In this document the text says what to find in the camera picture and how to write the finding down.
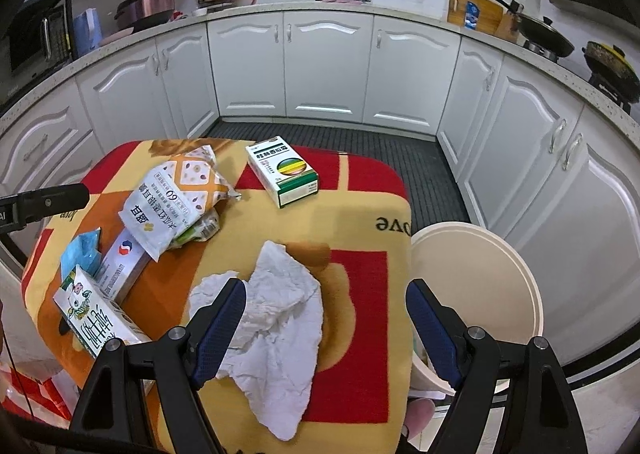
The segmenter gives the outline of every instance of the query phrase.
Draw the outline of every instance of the yellow and green circular logo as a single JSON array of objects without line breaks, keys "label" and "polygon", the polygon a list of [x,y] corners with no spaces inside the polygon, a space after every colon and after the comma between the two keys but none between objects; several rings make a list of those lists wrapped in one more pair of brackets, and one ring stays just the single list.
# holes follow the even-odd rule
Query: yellow and green circular logo
[{"label": "yellow and green circular logo", "polygon": [[306,170],[306,163],[298,158],[289,158],[278,163],[278,172],[284,176],[297,176]]}]

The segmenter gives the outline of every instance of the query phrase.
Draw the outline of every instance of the floor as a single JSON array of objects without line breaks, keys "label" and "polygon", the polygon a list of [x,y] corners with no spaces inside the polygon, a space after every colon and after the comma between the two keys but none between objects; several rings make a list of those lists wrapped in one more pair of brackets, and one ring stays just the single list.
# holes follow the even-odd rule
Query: floor
[{"label": "floor", "polygon": [[438,143],[364,130],[221,121],[210,137],[261,141],[281,136],[291,145],[359,154],[380,160],[402,178],[412,210],[412,233],[443,221],[469,222],[460,190]]}]

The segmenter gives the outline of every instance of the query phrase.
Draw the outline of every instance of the tablecloth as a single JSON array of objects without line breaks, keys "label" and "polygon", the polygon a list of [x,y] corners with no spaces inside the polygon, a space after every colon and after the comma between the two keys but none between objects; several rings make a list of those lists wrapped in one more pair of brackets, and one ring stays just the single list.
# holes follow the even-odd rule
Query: tablecloth
[{"label": "tablecloth", "polygon": [[[91,356],[73,333],[60,336],[52,301],[60,254],[78,233],[102,228],[100,249],[113,244],[117,215],[129,193],[169,156],[211,145],[223,176],[242,193],[221,209],[221,231],[150,262],[122,307],[151,337],[188,322],[187,297],[203,277],[227,270],[248,279],[266,240],[286,244],[320,281],[324,322],[318,369],[294,439],[277,440],[251,413],[232,379],[212,380],[199,396],[221,444],[244,454],[389,454],[406,408],[412,332],[404,306],[411,212],[404,185],[379,161],[296,148],[318,172],[320,191],[278,209],[247,165],[252,142],[221,139],[132,142],[111,151],[84,178],[85,209],[53,217],[24,270],[22,293],[38,332],[82,387]],[[148,395],[156,439],[172,450],[156,389]]]}]

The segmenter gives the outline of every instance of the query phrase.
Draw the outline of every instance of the drawer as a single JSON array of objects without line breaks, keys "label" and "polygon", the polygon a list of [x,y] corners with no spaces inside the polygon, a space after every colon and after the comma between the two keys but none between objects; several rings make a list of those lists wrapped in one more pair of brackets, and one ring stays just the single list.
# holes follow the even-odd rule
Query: drawer
[{"label": "drawer", "polygon": [[0,190],[41,187],[90,130],[78,86],[70,80],[34,104],[0,139]]},{"label": "drawer", "polygon": [[[103,153],[98,145],[98,140],[93,132],[89,132],[75,148],[72,148],[71,151],[62,156],[62,160],[47,167],[47,175],[38,188],[79,183],[102,157]],[[49,220],[45,219],[31,223],[25,229],[14,231],[9,236],[29,257],[40,232],[47,226],[48,222]]]}]

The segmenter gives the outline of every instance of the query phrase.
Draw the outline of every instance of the blue packet on cutting board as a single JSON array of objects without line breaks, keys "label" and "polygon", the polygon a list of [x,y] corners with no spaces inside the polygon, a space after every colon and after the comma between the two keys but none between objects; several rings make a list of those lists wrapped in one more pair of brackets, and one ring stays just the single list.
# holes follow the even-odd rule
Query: blue packet on cutting board
[{"label": "blue packet on cutting board", "polygon": [[478,27],[478,17],[480,16],[480,8],[473,2],[466,2],[465,28],[475,30]]},{"label": "blue packet on cutting board", "polygon": [[100,228],[76,235],[60,257],[60,274],[63,279],[75,271],[76,265],[91,276],[98,272],[102,260],[102,254],[98,251],[99,239]]}]

